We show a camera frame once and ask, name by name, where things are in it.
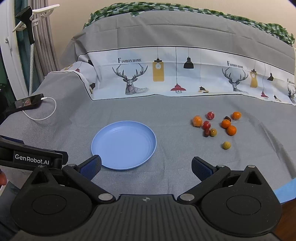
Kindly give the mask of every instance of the blue plate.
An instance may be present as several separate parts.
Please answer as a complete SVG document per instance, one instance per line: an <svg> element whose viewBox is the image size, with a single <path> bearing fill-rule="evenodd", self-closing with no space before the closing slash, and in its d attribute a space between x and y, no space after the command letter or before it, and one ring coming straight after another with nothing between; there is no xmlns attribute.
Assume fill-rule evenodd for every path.
<svg viewBox="0 0 296 241"><path fill-rule="evenodd" d="M114 170L128 170L142 165L156 149L156 136L146 125L136 121L119 121L105 126L91 143L93 155L102 165Z"/></svg>

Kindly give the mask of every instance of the deer head print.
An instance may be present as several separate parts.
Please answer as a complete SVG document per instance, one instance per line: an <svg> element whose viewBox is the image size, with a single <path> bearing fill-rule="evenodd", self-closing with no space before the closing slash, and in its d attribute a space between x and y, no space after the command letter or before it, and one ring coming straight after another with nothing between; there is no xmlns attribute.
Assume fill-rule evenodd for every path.
<svg viewBox="0 0 296 241"><path fill-rule="evenodd" d="M232 81L232 78L231 78L231 73L230 73L230 74L227 74L227 70L228 70L229 68L227 68L227 69L225 70L225 72L223 72L223 69L222 69L222 73L223 73L223 75L228 79L228 82L232 84L233 91L244 92L244 93L246 93L245 91L241 91L241 90L239 90L239 89L237 88L237 85L238 85L241 81L245 80L245 79L249 76L249 74L246 76L246 73L245 73L244 70L243 70L243 72L244 72L244 77L242 78L242 75L240 75L240 78L237 79L235 82L233 82L233 81Z"/></svg>
<svg viewBox="0 0 296 241"><path fill-rule="evenodd" d="M295 104L295 90L294 89L290 89L289 86L288 86L288 91L289 91L289 98L290 100L292 101L293 104Z"/></svg>
<svg viewBox="0 0 296 241"><path fill-rule="evenodd" d="M148 68L148 65L147 65L147 67L146 67L145 70L144 70L143 66L140 65L141 68L142 68L141 71L138 73L138 70L136 69L136 74L133 75L133 77L132 77L131 79L128 79L128 78L127 78L127 76L124 74L124 70L122 71L122 73L118 71L118 69L119 69L120 66L121 66L121 65L119 65L119 66L117 67L116 71L113 69L113 67L112 67L112 69L113 69L114 73L115 73L117 76L121 77L122 80L123 80L124 82L126 82L126 95L133 95L133 94L146 93L146 92L149 90L148 88L138 88L138 87L135 87L135 86L133 85L133 83L134 83L135 81L138 80L138 77L141 76L141 75L143 75L143 74L146 72L146 70L147 70L147 68Z"/></svg>

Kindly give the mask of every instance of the cherry tomato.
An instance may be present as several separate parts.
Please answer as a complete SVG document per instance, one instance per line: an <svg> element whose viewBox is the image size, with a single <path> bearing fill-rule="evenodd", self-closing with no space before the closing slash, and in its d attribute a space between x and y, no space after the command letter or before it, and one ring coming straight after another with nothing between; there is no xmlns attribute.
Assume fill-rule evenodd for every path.
<svg viewBox="0 0 296 241"><path fill-rule="evenodd" d="M205 121L202 125L202 128L205 129L210 129L211 128L211 123L209 121Z"/></svg>
<svg viewBox="0 0 296 241"><path fill-rule="evenodd" d="M210 129L205 129L204 136L208 137L210 135Z"/></svg>
<svg viewBox="0 0 296 241"><path fill-rule="evenodd" d="M208 118L209 120L214 119L214 117L215 117L214 112L210 111L210 112L207 113L207 118Z"/></svg>

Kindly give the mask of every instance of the green checkered cloth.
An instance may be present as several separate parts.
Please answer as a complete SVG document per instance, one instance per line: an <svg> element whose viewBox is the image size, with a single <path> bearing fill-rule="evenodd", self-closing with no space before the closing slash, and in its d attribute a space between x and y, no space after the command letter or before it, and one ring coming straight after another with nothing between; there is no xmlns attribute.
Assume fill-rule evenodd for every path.
<svg viewBox="0 0 296 241"><path fill-rule="evenodd" d="M246 25L250 25L254 28L258 28L276 38L284 41L285 43L292 45L295 42L293 34L289 35L287 30L281 25L276 23L260 23L248 18L239 17L231 14L225 14L215 10L193 8L190 6L175 4L175 3L151 3L151 2L131 2L131 3L115 3L109 7L104 7L94 13L91 13L88 23L84 24L83 28L91 25L95 21L129 12L133 17L146 11L164 10L164 11L183 11L183 12L198 12L209 15L221 16L230 20L241 22Z"/></svg>

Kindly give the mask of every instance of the yellow lamp print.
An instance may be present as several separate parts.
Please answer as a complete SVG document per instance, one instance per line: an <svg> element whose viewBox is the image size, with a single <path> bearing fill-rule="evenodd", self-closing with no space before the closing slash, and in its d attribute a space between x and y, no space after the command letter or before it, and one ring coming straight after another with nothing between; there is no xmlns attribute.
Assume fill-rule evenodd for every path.
<svg viewBox="0 0 296 241"><path fill-rule="evenodd" d="M158 47L157 47L157 59L152 63L153 70L153 81L162 82L165 80L165 71L163 68L163 61L158 58Z"/></svg>
<svg viewBox="0 0 296 241"><path fill-rule="evenodd" d="M256 76L257 76L257 72L255 71L255 69L253 69L251 72L250 72L250 75L251 75L251 84L250 84L250 87L251 88L257 88L258 87L258 81L256 79Z"/></svg>

